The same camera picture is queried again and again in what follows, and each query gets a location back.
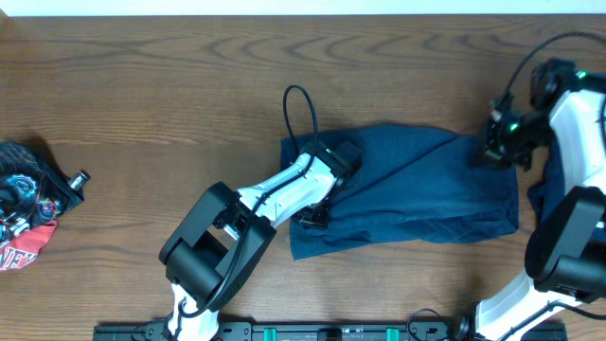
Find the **dark blue shorts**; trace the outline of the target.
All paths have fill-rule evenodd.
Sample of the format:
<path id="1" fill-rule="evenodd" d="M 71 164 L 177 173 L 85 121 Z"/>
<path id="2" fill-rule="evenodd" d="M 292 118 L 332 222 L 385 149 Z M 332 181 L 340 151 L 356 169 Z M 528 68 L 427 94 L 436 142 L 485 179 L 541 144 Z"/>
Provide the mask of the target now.
<path id="1" fill-rule="evenodd" d="M 296 260 L 383 242 L 482 242 L 520 226 L 516 170 L 474 165 L 474 136 L 379 125 L 318 139 L 330 149 L 351 142 L 362 166 L 330 200 L 326 228 L 290 223 Z"/>

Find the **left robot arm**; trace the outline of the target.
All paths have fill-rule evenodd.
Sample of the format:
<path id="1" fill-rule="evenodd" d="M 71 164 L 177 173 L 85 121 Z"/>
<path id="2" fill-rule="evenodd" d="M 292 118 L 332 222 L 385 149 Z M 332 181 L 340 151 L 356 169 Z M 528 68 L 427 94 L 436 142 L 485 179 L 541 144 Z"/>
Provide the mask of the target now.
<path id="1" fill-rule="evenodd" d="M 361 164 L 361 151 L 348 141 L 334 149 L 310 143 L 257 185 L 208 188 L 159 252 L 174 293 L 164 339 L 211 339 L 219 310 L 249 279 L 277 228 L 288 220 L 327 228 L 330 200 Z"/>

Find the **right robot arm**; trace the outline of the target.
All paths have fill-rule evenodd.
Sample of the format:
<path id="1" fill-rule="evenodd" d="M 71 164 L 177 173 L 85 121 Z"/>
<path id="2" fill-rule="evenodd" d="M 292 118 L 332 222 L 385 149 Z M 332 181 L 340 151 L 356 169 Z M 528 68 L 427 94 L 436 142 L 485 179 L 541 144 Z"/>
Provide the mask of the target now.
<path id="1" fill-rule="evenodd" d="M 561 311 L 605 318 L 582 308 L 605 296 L 605 244 L 594 237 L 605 226 L 605 77 L 550 59 L 531 73 L 530 111 L 514 111 L 512 100 L 506 92 L 493 103 L 478 161 L 529 169 L 548 146 L 563 196 L 532 232 L 524 270 L 455 324 L 456 340 L 563 340 L 545 320 Z"/>

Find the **dark blue garment at right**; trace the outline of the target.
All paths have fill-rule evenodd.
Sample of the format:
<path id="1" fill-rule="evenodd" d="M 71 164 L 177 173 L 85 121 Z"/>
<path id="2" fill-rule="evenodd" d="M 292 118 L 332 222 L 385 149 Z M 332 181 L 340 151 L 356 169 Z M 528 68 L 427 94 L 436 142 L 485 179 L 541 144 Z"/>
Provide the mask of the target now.
<path id="1" fill-rule="evenodd" d="M 561 150 L 557 141 L 549 147 L 544 164 L 544 177 L 527 191 L 527 198 L 535 212 L 537 224 L 541 224 L 565 196 Z"/>

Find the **small black metal cylinder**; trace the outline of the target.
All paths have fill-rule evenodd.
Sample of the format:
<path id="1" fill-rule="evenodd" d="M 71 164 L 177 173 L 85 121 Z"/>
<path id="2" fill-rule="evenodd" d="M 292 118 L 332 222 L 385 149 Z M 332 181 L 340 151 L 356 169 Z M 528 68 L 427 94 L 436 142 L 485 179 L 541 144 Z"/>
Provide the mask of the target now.
<path id="1" fill-rule="evenodd" d="M 74 191 L 80 191 L 90 179 L 91 176 L 85 170 L 79 170 L 68 179 L 67 184 Z"/>

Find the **black printed t-shirt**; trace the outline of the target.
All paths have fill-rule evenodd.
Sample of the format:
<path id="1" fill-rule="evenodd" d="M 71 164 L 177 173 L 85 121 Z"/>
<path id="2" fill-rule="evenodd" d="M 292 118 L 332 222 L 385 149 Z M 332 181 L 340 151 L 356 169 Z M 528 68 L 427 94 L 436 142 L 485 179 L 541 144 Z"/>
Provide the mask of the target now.
<path id="1" fill-rule="evenodd" d="M 1 244 L 48 224 L 84 201 L 83 188 L 41 156 L 14 141 L 1 144 Z"/>

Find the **red printed garment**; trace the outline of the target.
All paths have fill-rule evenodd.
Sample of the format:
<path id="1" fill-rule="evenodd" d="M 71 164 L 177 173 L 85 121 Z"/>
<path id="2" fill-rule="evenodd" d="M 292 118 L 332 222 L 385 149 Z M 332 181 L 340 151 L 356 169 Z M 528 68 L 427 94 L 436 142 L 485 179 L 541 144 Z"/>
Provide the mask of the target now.
<path id="1" fill-rule="evenodd" d="M 51 221 L 23 232 L 1 247 L 1 271 L 20 270 L 37 260 L 48 244 L 58 223 Z"/>

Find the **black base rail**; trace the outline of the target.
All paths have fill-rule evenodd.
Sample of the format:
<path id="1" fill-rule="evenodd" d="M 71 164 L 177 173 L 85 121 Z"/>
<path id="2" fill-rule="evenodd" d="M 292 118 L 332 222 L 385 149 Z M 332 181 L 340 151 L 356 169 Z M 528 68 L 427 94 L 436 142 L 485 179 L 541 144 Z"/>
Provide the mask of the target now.
<path id="1" fill-rule="evenodd" d="M 93 331 L 94 341 L 161 341 L 169 338 L 161 321 L 143 325 L 100 325 Z M 225 322 L 212 341 L 411 341 L 448 340 L 449 327 L 443 322 L 414 322 L 402 325 L 260 325 Z"/>

